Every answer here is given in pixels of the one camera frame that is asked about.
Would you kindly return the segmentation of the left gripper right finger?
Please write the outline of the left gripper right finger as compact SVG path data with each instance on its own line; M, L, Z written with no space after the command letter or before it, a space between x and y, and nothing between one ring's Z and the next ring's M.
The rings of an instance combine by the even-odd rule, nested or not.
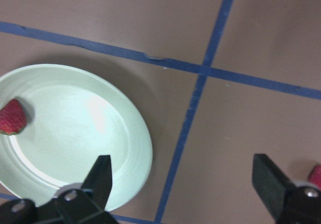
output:
M292 181L266 154L254 154L252 185L275 223L320 223L320 187Z

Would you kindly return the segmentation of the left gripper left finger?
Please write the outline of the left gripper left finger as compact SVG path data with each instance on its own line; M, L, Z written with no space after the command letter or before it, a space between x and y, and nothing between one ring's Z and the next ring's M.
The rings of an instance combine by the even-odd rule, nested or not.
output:
M105 211L112 188L111 157L97 158L83 183L78 188L61 192L55 207L63 223L112 223Z

